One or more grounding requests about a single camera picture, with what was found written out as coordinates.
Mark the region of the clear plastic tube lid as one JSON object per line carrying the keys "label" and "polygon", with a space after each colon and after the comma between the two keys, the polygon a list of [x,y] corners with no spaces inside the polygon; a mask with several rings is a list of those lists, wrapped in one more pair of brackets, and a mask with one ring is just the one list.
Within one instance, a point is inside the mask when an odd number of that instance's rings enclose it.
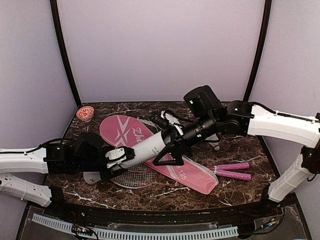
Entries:
{"label": "clear plastic tube lid", "polygon": [[99,183],[102,180],[99,172],[84,172],[83,179],[88,185]]}

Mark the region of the white cardboard shuttlecock tube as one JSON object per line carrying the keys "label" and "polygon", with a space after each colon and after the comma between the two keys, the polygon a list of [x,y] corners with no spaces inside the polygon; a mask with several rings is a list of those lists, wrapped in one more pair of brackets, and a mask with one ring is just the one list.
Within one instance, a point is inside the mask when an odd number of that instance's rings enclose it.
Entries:
{"label": "white cardboard shuttlecock tube", "polygon": [[129,169],[135,165],[141,164],[149,159],[153,159],[165,148],[162,133],[158,132],[146,140],[133,146],[135,157],[123,161],[119,166],[123,169]]}

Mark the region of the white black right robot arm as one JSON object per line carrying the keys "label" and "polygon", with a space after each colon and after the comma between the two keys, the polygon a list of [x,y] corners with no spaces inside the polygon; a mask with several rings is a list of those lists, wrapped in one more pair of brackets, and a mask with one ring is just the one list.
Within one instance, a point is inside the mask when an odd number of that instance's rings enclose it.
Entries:
{"label": "white black right robot arm", "polygon": [[299,143],[300,154],[277,180],[266,198],[255,205],[255,213],[266,217],[287,194],[304,180],[320,173],[320,118],[299,116],[272,110],[258,102],[234,100],[222,105],[208,85],[197,87],[184,97],[196,121],[179,133],[169,122],[157,117],[163,128],[164,146],[153,160],[155,166],[182,166],[182,156],[192,153],[191,147],[214,135],[267,136]]}

